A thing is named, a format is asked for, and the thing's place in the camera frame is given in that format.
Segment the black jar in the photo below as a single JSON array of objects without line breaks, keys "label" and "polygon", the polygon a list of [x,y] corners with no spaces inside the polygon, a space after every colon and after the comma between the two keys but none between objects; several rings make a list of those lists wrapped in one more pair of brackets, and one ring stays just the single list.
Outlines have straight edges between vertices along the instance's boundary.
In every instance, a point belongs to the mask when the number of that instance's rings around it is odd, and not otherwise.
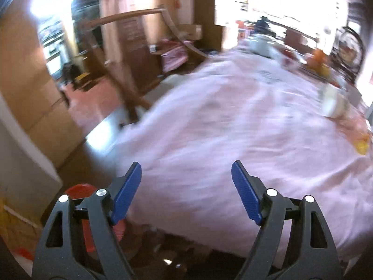
[{"label": "black jar", "polygon": [[269,27],[269,24],[267,23],[267,17],[265,16],[262,16],[261,19],[259,19],[255,26],[254,26],[254,30],[253,30],[253,33],[254,34],[263,34],[263,35],[268,35],[268,36],[271,36],[273,38],[276,37],[276,33],[273,32],[270,27]]}]

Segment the pink floral curtain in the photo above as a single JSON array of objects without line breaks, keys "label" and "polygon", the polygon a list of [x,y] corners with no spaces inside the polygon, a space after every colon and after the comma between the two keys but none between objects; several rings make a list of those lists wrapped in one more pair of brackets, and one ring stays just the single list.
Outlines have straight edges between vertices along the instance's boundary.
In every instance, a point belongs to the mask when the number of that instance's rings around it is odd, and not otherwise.
[{"label": "pink floral curtain", "polygon": [[[112,17],[135,9],[135,0],[100,0],[100,17]],[[125,61],[120,46],[119,20],[104,23],[101,26],[104,53],[110,63]]]}]

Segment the white paper cup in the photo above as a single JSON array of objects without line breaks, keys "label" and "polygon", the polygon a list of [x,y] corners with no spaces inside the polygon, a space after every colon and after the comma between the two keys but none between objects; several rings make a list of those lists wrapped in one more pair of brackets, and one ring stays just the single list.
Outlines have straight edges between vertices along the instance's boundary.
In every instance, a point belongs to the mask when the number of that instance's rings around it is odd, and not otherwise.
[{"label": "white paper cup", "polygon": [[347,91],[344,88],[326,84],[321,93],[321,114],[326,118],[342,117],[348,109]]}]

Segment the top orange fruit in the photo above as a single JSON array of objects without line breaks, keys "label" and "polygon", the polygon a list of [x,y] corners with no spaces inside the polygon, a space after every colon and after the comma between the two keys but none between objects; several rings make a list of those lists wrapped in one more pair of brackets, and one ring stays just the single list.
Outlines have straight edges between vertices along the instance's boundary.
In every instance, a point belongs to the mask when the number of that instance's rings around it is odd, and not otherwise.
[{"label": "top orange fruit", "polygon": [[317,64],[328,64],[329,56],[323,52],[322,49],[316,48],[313,51],[313,60]]}]

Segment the pink floral tablecloth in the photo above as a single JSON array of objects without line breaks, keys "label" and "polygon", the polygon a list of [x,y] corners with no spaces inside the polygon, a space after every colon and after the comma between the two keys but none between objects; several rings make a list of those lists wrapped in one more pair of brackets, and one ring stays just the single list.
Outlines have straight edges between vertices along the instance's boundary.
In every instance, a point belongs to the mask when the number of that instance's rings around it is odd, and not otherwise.
[{"label": "pink floral tablecloth", "polygon": [[321,114],[317,84],[238,49],[182,80],[117,140],[117,175],[142,167],[132,223],[245,257],[259,229],[231,178],[239,160],[284,196],[314,196],[341,260],[367,248],[372,154]]}]

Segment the framed embroidery basket screen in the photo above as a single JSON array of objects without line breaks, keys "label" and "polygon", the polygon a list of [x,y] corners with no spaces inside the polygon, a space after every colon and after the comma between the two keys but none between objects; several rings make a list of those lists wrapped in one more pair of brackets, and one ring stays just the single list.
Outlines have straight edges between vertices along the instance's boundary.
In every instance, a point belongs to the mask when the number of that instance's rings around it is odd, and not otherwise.
[{"label": "framed embroidery basket screen", "polygon": [[330,53],[331,67],[349,84],[355,85],[364,58],[365,47],[359,34],[347,26],[337,30]]}]

